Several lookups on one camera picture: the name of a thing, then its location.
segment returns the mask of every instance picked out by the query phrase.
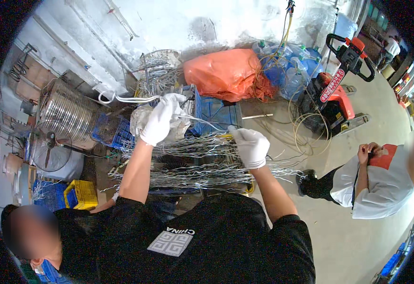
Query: pallet jack handle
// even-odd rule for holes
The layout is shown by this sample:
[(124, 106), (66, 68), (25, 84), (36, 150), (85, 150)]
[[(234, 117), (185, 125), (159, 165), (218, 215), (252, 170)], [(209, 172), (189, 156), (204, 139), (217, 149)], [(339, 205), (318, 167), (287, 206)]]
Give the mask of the pallet jack handle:
[(333, 40), (344, 42), (346, 43), (347, 46), (350, 46), (350, 44), (352, 43), (352, 45), (355, 47), (354, 50), (360, 55), (360, 58), (363, 59), (369, 71), (371, 72), (371, 74), (368, 77), (363, 75), (361, 72), (358, 72), (357, 75), (366, 82), (373, 81), (374, 75), (375, 75), (374, 68), (372, 66), (371, 60), (368, 58), (368, 55), (363, 51), (363, 49), (365, 48), (365, 44), (356, 37), (350, 40), (348, 38), (343, 38), (335, 34), (328, 34), (327, 39), (325, 40), (325, 44), (327, 44), (328, 48), (331, 51), (333, 51), (333, 53), (336, 55), (336, 58), (338, 58), (338, 51), (335, 48), (333, 48), (333, 45), (332, 45)]
[(327, 35), (327, 39), (325, 40), (325, 44), (328, 46), (328, 48), (331, 51), (333, 51), (333, 53), (335, 55), (338, 55), (338, 51), (333, 48), (333, 45), (332, 45), (333, 40), (337, 40), (337, 41), (340, 41), (340, 42), (346, 42), (346, 39), (341, 37), (341, 36), (335, 35), (335, 34), (328, 34)]

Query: forearm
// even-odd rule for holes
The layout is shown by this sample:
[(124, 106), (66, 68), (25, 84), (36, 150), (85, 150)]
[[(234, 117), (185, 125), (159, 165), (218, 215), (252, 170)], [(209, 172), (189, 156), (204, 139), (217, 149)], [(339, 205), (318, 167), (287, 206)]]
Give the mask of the forearm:
[(282, 216), (297, 214), (294, 202), (267, 166), (252, 169), (250, 172), (259, 185), (268, 217), (272, 223), (275, 223)]
[(153, 146), (138, 139), (120, 184), (119, 196), (145, 203), (150, 185)]
[(368, 188), (368, 169), (366, 164), (360, 164), (358, 169), (357, 187), (355, 189), (355, 198)]
[(110, 207), (113, 207), (116, 204), (116, 202), (111, 198), (106, 203), (104, 203), (101, 206), (97, 206), (95, 209), (91, 210), (90, 213), (98, 213), (100, 211), (106, 210)]

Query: red warning label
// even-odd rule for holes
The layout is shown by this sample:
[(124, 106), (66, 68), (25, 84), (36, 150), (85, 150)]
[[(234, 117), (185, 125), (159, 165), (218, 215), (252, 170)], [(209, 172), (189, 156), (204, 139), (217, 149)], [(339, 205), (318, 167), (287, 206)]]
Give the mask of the red warning label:
[(330, 84), (328, 84), (328, 86), (322, 91), (321, 102), (324, 103), (328, 100), (331, 94), (333, 94), (336, 88), (338, 88), (338, 86), (340, 85), (340, 82), (345, 74), (346, 73), (342, 69), (338, 69), (338, 71), (336, 71), (335, 75), (330, 81)]

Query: ear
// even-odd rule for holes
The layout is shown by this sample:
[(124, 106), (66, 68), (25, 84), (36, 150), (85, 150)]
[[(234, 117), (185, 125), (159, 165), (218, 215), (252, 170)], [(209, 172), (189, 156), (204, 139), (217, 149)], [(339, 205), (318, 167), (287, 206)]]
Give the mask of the ear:
[(30, 266), (32, 269), (35, 269), (35, 266), (41, 265), (44, 261), (44, 258), (34, 258), (30, 260)]

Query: electric fan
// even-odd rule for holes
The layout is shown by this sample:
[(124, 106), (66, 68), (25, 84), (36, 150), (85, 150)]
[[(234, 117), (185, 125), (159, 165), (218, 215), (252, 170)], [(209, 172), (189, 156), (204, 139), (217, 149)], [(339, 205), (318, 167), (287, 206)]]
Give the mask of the electric fan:
[(61, 123), (52, 120), (41, 122), (32, 133), (31, 156), (39, 169), (55, 172), (66, 165), (71, 156), (71, 137)]

